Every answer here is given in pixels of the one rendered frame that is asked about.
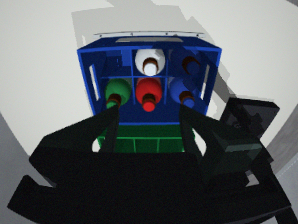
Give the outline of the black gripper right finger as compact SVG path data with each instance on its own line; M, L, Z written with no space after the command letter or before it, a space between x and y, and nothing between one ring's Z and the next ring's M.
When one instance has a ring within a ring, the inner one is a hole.
M179 123L184 152L195 154L205 186L214 175L245 171L262 148L255 135L203 115L184 104L180 104ZM204 155L190 126L205 141Z

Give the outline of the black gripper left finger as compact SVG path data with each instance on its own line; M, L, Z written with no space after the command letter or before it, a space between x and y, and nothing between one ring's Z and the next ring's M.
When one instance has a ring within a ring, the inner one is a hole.
M93 152L93 142L108 127L98 152L115 152L119 118L118 105L113 105L92 117L44 136L38 146Z

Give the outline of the green plastic crate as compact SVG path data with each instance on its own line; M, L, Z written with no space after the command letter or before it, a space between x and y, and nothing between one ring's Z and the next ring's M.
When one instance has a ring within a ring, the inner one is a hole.
M180 124L118 126L115 152L164 153L183 151Z

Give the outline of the blue crate with dividers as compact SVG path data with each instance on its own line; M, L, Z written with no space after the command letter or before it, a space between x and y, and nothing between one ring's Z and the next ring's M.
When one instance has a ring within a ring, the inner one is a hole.
M132 38L133 37L133 38ZM188 40L189 39L189 40ZM154 75L142 74L136 67L135 57L138 49L162 49L165 55L163 70ZM195 75L183 75L172 66L168 49L198 50L201 55L200 70ZM104 89L110 79L132 78L132 92L129 101L119 108L119 125L169 125L179 124L180 104L172 100L167 86L167 77L189 77L196 85L195 105L192 108L207 114L215 79L218 71L222 48L197 37L183 36L121 36L100 38L77 49L80 68L89 98L93 116L107 109ZM131 63L130 63L131 60ZM201 99L206 73L209 67L207 82ZM90 66L92 65L98 101L92 82ZM138 77L162 77L165 81L165 94L152 112L143 109L136 98L135 91Z

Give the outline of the white bottle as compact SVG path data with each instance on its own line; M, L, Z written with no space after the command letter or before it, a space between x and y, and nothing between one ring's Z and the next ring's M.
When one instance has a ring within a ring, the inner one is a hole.
M135 64L142 74L154 76L163 70L165 55L162 49L138 49Z

